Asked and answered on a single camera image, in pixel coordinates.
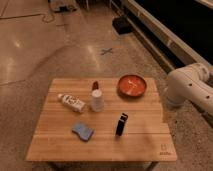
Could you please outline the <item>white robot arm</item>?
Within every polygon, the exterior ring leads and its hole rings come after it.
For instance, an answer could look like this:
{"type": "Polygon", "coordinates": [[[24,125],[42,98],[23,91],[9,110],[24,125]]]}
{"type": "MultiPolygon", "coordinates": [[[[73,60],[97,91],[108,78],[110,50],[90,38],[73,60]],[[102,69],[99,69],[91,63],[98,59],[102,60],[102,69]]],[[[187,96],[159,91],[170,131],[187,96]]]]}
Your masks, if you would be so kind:
{"type": "Polygon", "coordinates": [[[165,99],[170,106],[179,107],[186,100],[213,115],[213,87],[207,84],[209,69],[193,63],[171,71],[167,76],[165,99]]]}

